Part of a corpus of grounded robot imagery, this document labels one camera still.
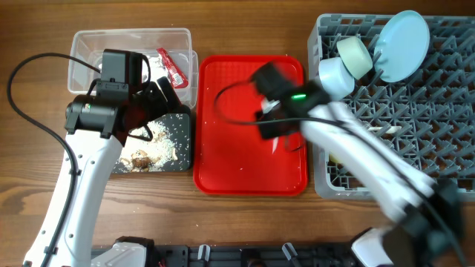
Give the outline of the red snack wrapper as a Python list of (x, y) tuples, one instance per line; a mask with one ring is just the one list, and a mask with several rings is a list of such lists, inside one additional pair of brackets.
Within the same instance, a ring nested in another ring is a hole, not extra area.
[(184, 75), (184, 72), (179, 69), (174, 60), (169, 56), (166, 49), (157, 48), (158, 55), (162, 66), (165, 68), (168, 79), (175, 89), (183, 89), (189, 85), (189, 81)]

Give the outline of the white napkin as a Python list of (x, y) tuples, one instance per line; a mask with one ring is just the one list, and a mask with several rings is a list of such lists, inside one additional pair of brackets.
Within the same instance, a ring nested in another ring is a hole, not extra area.
[(148, 63), (150, 65), (151, 71), (148, 72), (148, 67), (146, 62), (142, 62), (142, 80), (146, 82), (150, 79), (152, 82), (156, 82), (158, 79), (162, 77), (168, 78), (168, 71), (166, 66), (163, 64), (163, 60), (161, 56), (146, 56), (148, 59)]

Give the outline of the yellow plastic cup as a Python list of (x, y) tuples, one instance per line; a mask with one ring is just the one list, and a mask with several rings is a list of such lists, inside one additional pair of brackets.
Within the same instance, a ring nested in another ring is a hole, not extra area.
[(337, 159), (333, 154), (329, 154), (329, 161), (335, 163), (335, 164), (341, 164), (341, 161)]

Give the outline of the small light blue bowl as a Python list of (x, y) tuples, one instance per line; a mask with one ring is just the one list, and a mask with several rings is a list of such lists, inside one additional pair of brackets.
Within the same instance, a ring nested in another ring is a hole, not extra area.
[(323, 89), (333, 101), (343, 99), (354, 90), (355, 80), (340, 57), (320, 61), (318, 76)]

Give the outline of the mint green bowl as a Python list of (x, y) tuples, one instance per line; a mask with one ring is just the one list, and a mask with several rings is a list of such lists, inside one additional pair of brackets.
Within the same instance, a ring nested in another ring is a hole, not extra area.
[(356, 36), (338, 41), (336, 47), (344, 66), (356, 80), (373, 68), (373, 60), (368, 49)]

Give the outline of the light blue plate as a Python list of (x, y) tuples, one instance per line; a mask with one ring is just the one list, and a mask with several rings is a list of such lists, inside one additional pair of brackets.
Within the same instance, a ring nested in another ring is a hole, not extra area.
[(393, 16), (383, 27), (374, 53), (380, 57), (374, 64), (380, 79), (400, 82), (411, 76), (424, 61), (430, 44), (430, 31), (424, 18), (413, 10)]

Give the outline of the white plastic fork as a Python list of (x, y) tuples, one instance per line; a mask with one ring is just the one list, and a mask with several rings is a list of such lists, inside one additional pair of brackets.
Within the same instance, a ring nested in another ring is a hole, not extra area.
[(277, 150), (277, 147), (278, 147), (278, 140), (279, 140), (278, 137), (275, 137), (275, 138), (272, 140), (272, 154), (274, 154), (275, 151)]

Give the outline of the white plastic spoon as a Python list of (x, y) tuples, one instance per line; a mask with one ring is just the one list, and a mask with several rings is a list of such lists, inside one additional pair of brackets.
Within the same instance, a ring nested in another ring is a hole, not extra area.
[(385, 125), (383, 127), (369, 127), (369, 131), (373, 132), (382, 132), (383, 134), (394, 134), (402, 129), (401, 126), (389, 126)]

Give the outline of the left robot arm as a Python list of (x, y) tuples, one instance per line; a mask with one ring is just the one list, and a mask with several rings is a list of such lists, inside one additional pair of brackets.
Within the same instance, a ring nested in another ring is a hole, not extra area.
[(150, 68), (141, 53), (104, 50), (100, 77), (66, 107), (65, 137), (18, 112), (65, 150), (45, 220), (23, 266), (92, 266), (99, 207), (127, 138), (181, 107), (166, 78), (142, 78), (142, 70)]

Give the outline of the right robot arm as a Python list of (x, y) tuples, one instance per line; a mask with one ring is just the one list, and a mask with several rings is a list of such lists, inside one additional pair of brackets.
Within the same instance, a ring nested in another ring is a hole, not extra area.
[(468, 264), (460, 244), (462, 203), (452, 182), (436, 182), (404, 161), (319, 82), (296, 85), (273, 63), (256, 70), (251, 81), (277, 104), (259, 120), (263, 137), (300, 131), (347, 168), (392, 222), (351, 242), (361, 266), (427, 266), (449, 249), (461, 266)]

